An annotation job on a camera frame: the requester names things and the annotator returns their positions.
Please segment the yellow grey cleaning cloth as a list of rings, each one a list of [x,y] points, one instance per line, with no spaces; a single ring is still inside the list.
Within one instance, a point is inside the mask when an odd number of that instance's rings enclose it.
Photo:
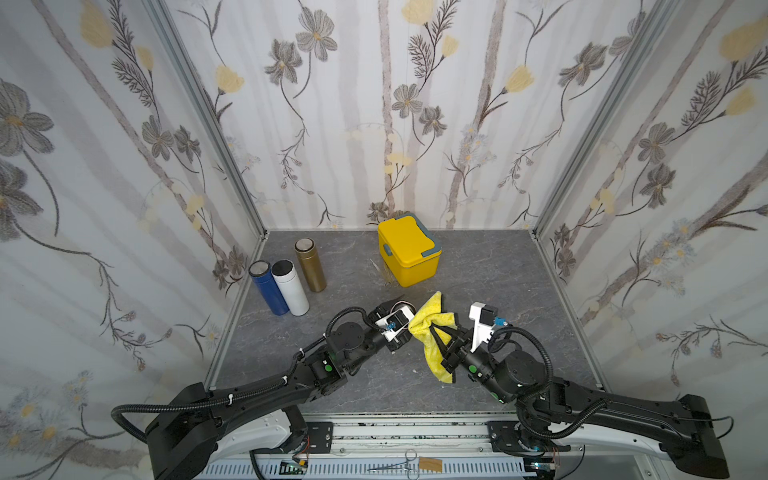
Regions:
[[[415,339],[423,344],[424,358],[433,375],[442,383],[452,384],[454,376],[441,366],[442,355],[439,353],[438,346],[430,334],[429,327],[432,325],[457,327],[455,314],[443,311],[442,293],[440,291],[435,292],[420,307],[409,324],[409,331]]]

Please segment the pink thermos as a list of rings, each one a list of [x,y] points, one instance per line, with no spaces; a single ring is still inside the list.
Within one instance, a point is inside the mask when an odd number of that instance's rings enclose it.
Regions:
[[[378,320],[383,319],[402,308],[405,308],[411,316],[414,316],[416,313],[416,309],[412,303],[398,297],[396,299],[385,301],[375,307],[366,315],[365,323],[370,328],[376,328],[376,322]]]

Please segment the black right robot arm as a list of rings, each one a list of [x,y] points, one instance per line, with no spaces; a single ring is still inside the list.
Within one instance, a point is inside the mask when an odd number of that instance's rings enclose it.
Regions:
[[[647,439],[675,467],[709,479],[730,476],[726,456],[706,400],[686,394],[674,401],[650,401],[588,388],[557,377],[543,344],[530,332],[506,326],[492,333],[486,349],[473,350],[473,334],[463,327],[432,326],[449,374],[464,368],[496,401],[514,407],[517,439],[543,449],[586,426]]]

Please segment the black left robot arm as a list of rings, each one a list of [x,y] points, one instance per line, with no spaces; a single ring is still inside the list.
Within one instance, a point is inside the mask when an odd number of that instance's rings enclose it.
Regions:
[[[380,351],[404,346],[414,316],[398,300],[372,312],[347,307],[284,372],[222,390],[192,384],[168,404],[118,405],[112,420],[147,446],[157,479],[192,479],[241,452],[290,452],[310,435],[301,405],[337,391]]]

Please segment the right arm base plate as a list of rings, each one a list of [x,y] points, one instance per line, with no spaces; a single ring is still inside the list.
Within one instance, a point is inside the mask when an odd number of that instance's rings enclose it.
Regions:
[[[557,450],[557,445],[553,441],[534,436],[518,421],[488,421],[486,426],[494,452],[534,457],[554,453]]]

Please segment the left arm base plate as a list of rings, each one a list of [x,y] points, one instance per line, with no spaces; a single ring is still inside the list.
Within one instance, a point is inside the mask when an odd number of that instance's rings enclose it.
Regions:
[[[309,422],[291,434],[288,452],[291,454],[329,454],[334,433],[333,422]]]

